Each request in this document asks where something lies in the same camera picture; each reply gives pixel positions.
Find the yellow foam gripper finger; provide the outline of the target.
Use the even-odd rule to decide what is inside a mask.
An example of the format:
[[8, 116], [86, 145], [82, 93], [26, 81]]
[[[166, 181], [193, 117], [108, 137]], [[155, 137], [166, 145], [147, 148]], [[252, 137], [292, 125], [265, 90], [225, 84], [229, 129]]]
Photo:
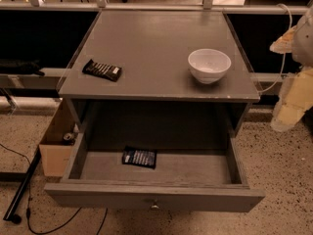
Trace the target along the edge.
[[312, 107], [313, 69], [304, 67], [301, 72], [289, 73], [284, 79], [270, 125], [275, 131], [288, 131]]
[[270, 50], [278, 54], [290, 53], [295, 29], [296, 26], [289, 28], [282, 36], [271, 44]]

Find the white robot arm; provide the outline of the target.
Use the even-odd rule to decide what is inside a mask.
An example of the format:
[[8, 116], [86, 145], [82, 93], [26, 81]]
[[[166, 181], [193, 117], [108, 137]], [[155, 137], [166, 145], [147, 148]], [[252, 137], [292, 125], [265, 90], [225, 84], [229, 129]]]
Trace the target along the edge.
[[274, 41], [270, 50], [278, 54], [291, 53], [292, 59], [302, 65], [299, 73], [284, 79], [274, 108], [271, 127], [284, 132], [294, 128], [313, 107], [313, 7]]

